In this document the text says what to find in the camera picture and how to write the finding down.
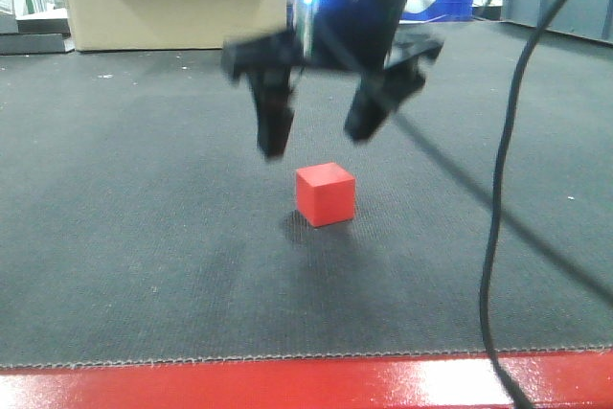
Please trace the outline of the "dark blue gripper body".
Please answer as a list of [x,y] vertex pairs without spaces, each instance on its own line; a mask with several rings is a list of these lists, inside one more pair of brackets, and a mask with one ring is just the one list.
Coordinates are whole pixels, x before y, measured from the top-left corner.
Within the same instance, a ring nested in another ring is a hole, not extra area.
[[421,57],[434,60],[442,44],[422,39],[395,43],[407,0],[288,0],[284,29],[224,43],[221,67],[231,81],[250,72],[294,67],[368,76],[398,73],[422,84]]

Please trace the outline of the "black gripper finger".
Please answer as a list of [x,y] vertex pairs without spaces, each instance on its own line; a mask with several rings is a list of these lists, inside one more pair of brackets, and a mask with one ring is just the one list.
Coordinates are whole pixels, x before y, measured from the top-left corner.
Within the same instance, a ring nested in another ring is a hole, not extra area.
[[402,60],[360,81],[345,121],[353,142],[369,141],[387,118],[425,84],[416,57]]
[[291,69],[258,69],[247,73],[257,116],[257,144],[265,159],[284,155],[294,112]]

